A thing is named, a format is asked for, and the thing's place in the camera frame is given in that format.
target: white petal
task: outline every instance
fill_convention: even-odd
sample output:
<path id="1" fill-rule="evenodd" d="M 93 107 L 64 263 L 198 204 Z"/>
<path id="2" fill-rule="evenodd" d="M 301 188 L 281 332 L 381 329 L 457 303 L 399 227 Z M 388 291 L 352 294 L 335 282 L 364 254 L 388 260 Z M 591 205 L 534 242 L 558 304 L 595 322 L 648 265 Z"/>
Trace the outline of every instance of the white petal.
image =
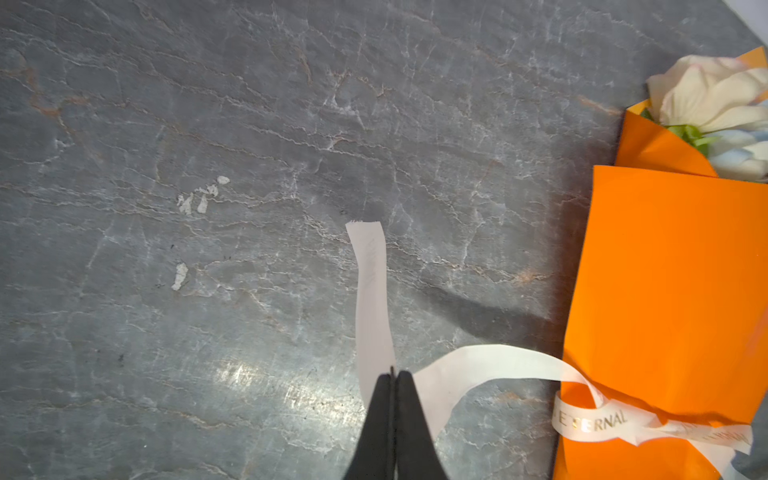
<path id="1" fill-rule="evenodd" d="M 746 180 L 749 182 L 764 181 L 768 175 L 768 161 L 765 160 L 747 160 L 738 168 L 728 172 L 727 177 L 731 180 Z"/>
<path id="2" fill-rule="evenodd" d="M 697 106 L 707 97 L 707 85 L 700 66 L 691 66 L 677 85 L 661 102 L 659 120 L 662 125 L 698 125 L 691 116 Z"/>
<path id="3" fill-rule="evenodd" d="M 694 117 L 699 124 L 707 123 L 729 108 L 748 105 L 765 90 L 768 90 L 768 68 L 740 71 L 711 87 Z"/>
<path id="4" fill-rule="evenodd" d="M 691 65 L 699 65 L 708 76 L 722 81 L 734 73 L 748 69 L 746 64 L 738 58 L 729 57 L 700 57 L 691 55 L 689 60 Z"/>
<path id="5" fill-rule="evenodd" d="M 751 152 L 755 160 L 768 161 L 768 141 L 747 145 L 744 150 Z"/>
<path id="6" fill-rule="evenodd" d="M 739 128 L 742 130 L 768 130 L 768 120 L 753 121 L 748 124 L 741 124 Z"/>
<path id="7" fill-rule="evenodd" d="M 706 136 L 717 138 L 716 142 L 710 144 L 710 159 L 728 150 L 746 147 L 757 142 L 757 139 L 750 132 L 743 130 L 721 130 Z"/>
<path id="8" fill-rule="evenodd" d="M 648 85 L 648 96 L 650 97 L 648 110 L 655 121 L 660 121 L 661 102 L 664 100 L 664 96 L 669 90 L 672 90 L 678 80 L 671 75 L 662 74 L 649 77 L 645 82 Z"/>
<path id="9" fill-rule="evenodd" d="M 750 105 L 730 108 L 707 123 L 697 126 L 702 132 L 710 132 L 763 121 L 768 121 L 768 108 Z"/>

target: green leaf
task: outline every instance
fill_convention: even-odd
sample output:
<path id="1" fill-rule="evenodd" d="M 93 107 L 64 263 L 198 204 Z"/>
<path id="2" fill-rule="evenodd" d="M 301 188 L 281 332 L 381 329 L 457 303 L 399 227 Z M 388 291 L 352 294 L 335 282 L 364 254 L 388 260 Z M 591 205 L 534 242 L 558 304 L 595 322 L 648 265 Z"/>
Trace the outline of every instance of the green leaf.
<path id="1" fill-rule="evenodd" d="M 703 144 L 703 145 L 694 145 L 694 148 L 696 148 L 699 153 L 701 153 L 706 158 L 709 158 L 710 156 L 710 145 L 709 143 Z"/>
<path id="2" fill-rule="evenodd" d="M 685 127 L 685 136 L 690 140 L 698 140 L 702 137 L 701 130 L 694 127 L 693 125 L 684 125 Z"/>
<path id="3" fill-rule="evenodd" d="M 650 115 L 650 110 L 647 108 L 644 108 L 642 112 L 640 112 L 640 116 L 642 118 L 647 118 L 650 121 L 654 121 L 654 118 Z"/>
<path id="4" fill-rule="evenodd" d="M 712 143 L 714 143 L 714 142 L 716 142 L 718 140 L 719 140 L 719 138 L 717 138 L 717 137 L 697 138 L 696 140 L 694 140 L 694 147 L 700 147 L 701 145 L 709 145 L 709 144 L 712 144 Z"/>
<path id="5" fill-rule="evenodd" d="M 667 130 L 685 140 L 685 125 L 671 125 Z"/>

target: white ribbon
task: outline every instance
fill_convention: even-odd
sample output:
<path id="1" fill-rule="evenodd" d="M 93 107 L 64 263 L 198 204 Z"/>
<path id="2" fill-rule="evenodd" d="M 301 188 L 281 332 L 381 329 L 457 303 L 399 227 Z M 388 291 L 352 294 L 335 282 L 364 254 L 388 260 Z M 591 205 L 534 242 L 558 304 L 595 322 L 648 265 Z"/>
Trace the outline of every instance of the white ribbon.
<path id="1" fill-rule="evenodd" d="M 356 347 L 360 394 L 366 408 L 376 379 L 395 367 L 395 350 L 386 305 L 386 244 L 379 222 L 346 225 L 358 264 Z M 451 417 L 451 411 L 469 390 L 493 379 L 543 379 L 586 385 L 594 409 L 554 399 L 552 426 L 566 439 L 605 442 L 622 439 L 640 445 L 653 439 L 676 438 L 690 442 L 717 469 L 723 480 L 747 480 L 731 462 L 736 450 L 750 453 L 752 427 L 711 427 L 669 421 L 662 425 L 652 412 L 607 400 L 573 366 L 545 353 L 509 345 L 465 346 L 444 355 L 413 376 L 427 426 L 433 439 Z"/>

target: blue petal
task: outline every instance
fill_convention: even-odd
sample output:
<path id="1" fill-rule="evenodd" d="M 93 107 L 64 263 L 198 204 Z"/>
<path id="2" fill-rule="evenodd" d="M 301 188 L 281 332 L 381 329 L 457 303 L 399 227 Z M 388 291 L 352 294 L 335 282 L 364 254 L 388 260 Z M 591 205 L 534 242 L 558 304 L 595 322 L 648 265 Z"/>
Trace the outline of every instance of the blue petal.
<path id="1" fill-rule="evenodd" d="M 746 147 L 756 142 L 754 132 L 745 130 L 721 130 L 714 131 L 705 137 L 719 138 L 718 141 L 710 144 L 710 155 L 716 157 L 734 148 Z"/>
<path id="2" fill-rule="evenodd" d="M 715 168 L 730 169 L 738 167 L 745 160 L 752 158 L 752 152 L 743 148 L 732 148 L 725 153 L 710 158 L 710 163 Z"/>
<path id="3" fill-rule="evenodd" d="M 751 131 L 750 135 L 755 137 L 756 141 L 768 141 L 768 130 Z"/>

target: white speck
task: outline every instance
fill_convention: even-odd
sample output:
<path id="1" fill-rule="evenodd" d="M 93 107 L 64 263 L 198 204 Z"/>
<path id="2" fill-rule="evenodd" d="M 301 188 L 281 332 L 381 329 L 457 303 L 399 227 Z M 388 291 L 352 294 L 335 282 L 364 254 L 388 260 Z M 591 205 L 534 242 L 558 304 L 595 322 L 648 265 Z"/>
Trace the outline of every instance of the white speck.
<path id="1" fill-rule="evenodd" d="M 214 197 L 219 196 L 219 187 L 217 187 L 216 184 L 208 185 L 205 188 L 196 188 L 194 191 L 200 192 L 201 194 L 213 195 Z"/>
<path id="2" fill-rule="evenodd" d="M 192 214 L 192 200 L 194 200 L 194 194 L 190 194 L 189 198 L 185 199 L 179 207 L 179 211 L 185 215 Z"/>
<path id="3" fill-rule="evenodd" d="M 187 278 L 188 271 L 190 271 L 190 269 L 187 268 L 186 263 L 179 263 L 176 265 L 176 280 L 174 280 L 174 284 L 170 286 L 172 290 L 179 290 L 181 288 L 182 282 Z"/>
<path id="4" fill-rule="evenodd" d="M 199 214 L 204 214 L 208 211 L 208 197 L 203 195 L 203 198 L 200 199 L 200 205 L 197 205 L 197 212 Z"/>

